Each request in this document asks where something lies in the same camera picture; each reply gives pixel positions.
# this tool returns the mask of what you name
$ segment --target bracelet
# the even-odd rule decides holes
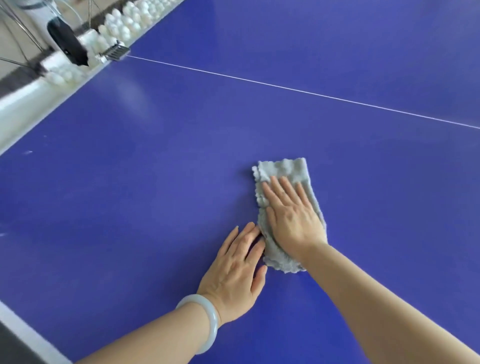
[[[191,294],[183,298],[175,309],[182,307],[184,304],[194,302],[201,305],[205,312],[207,312],[208,320],[210,321],[210,333],[208,334],[207,342],[199,349],[196,355],[203,354],[205,351],[210,349],[215,341],[216,332],[218,330],[218,315],[213,304],[206,299],[205,297],[199,294]]]

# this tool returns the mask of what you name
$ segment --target table surface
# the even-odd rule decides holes
[[[0,300],[69,359],[194,292],[252,165],[297,157],[330,243],[480,351],[480,4],[295,5],[185,1],[0,157]],[[367,362],[274,270],[192,363],[248,361]]]

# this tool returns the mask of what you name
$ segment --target gray cloth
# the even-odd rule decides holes
[[[266,242],[264,257],[265,264],[285,273],[297,273],[300,270],[305,270],[299,262],[293,260],[287,253],[285,253],[273,238],[272,228],[268,223],[265,210],[269,203],[265,198],[261,182],[270,182],[270,176],[276,176],[278,178],[286,176],[293,185],[301,182],[313,209],[317,213],[326,230],[324,216],[320,211],[317,199],[315,198],[312,186],[310,185],[307,161],[305,158],[298,158],[296,160],[284,159],[279,162],[258,162],[258,166],[253,167],[252,170],[253,177],[255,178],[255,195],[260,208],[258,213],[258,226],[262,231]]]

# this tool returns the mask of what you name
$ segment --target right hand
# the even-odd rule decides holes
[[[313,210],[301,183],[293,188],[286,177],[263,182],[270,202],[266,212],[277,243],[293,259],[304,264],[312,248],[327,243],[325,229]]]

